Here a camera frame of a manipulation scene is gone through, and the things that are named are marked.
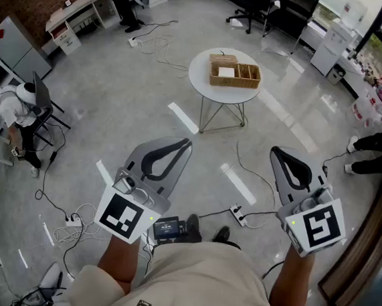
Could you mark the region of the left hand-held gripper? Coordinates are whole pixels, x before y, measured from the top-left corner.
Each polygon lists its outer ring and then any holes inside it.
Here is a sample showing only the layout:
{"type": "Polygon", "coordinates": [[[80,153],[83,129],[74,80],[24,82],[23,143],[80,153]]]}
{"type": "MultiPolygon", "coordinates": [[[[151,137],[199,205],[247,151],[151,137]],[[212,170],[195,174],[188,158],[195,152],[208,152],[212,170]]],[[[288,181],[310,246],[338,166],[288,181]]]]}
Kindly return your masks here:
{"type": "Polygon", "coordinates": [[[169,198],[191,154],[188,138],[162,137],[139,145],[119,168],[115,180],[99,160],[96,166],[106,187],[94,222],[112,235],[132,244],[170,208],[169,198]],[[174,153],[160,174],[155,162],[174,153]]]}

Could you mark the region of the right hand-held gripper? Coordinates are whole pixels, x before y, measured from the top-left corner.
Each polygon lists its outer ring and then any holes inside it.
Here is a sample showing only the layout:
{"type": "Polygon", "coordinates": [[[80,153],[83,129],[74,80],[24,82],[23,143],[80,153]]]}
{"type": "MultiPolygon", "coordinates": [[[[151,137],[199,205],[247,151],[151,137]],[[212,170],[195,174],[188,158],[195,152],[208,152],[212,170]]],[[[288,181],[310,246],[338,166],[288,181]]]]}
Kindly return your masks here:
{"type": "Polygon", "coordinates": [[[313,156],[289,147],[270,150],[276,189],[282,206],[281,227],[300,257],[329,248],[346,237],[341,200],[334,198],[322,167],[313,156]],[[294,200],[298,192],[314,190],[294,200]]]}

